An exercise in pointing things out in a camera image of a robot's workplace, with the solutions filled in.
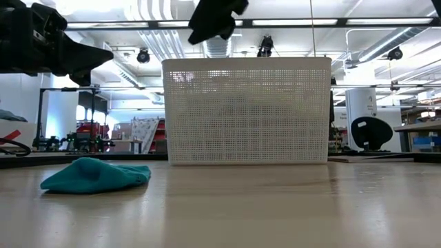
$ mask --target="teal cloth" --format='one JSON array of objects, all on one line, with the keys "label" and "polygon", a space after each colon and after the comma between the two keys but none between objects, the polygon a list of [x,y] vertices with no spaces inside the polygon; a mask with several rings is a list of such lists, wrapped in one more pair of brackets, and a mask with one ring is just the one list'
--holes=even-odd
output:
[{"label": "teal cloth", "polygon": [[95,158],[80,158],[44,180],[40,188],[65,194],[95,194],[142,185],[150,174],[147,166],[110,165]]}]

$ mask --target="ceiling light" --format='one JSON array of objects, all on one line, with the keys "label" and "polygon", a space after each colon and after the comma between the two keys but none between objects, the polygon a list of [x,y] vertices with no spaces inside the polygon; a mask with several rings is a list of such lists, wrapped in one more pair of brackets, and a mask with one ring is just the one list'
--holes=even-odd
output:
[{"label": "ceiling light", "polygon": [[255,20],[253,25],[336,25],[337,19]]},{"label": "ceiling light", "polygon": [[68,29],[78,29],[78,28],[146,28],[148,23],[132,23],[132,22],[76,22],[68,23]]},{"label": "ceiling light", "polygon": [[349,19],[348,25],[428,24],[432,18]]},{"label": "ceiling light", "polygon": [[159,27],[175,27],[175,28],[184,28],[188,27],[188,21],[160,21],[158,22]]}]

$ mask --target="cardboard box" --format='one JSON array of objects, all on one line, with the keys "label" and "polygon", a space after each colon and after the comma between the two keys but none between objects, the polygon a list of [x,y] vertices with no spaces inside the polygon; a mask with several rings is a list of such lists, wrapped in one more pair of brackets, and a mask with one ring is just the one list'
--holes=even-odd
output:
[{"label": "cardboard box", "polygon": [[[23,143],[32,147],[37,133],[37,124],[21,121],[7,121],[0,119],[0,137]],[[0,143],[0,147],[16,147],[8,143]]]}]

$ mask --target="table surface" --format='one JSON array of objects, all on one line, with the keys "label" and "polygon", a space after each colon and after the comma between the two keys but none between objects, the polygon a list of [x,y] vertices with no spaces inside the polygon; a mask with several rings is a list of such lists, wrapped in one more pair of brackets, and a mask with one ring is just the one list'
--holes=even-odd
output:
[{"label": "table surface", "polygon": [[429,121],[425,123],[404,125],[402,127],[394,127],[393,130],[395,132],[441,131],[441,121]]},{"label": "table surface", "polygon": [[46,194],[65,165],[0,171],[0,247],[437,247],[441,167],[170,167],[148,186]]}]

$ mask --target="shelving unit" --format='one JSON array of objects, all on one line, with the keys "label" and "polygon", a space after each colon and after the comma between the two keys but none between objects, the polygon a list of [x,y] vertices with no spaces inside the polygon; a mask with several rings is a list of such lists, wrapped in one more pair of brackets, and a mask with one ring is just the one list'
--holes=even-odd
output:
[{"label": "shelving unit", "polygon": [[158,126],[154,133],[152,144],[150,145],[149,154],[166,154],[167,153],[167,134],[165,131],[165,119],[159,119]]}]

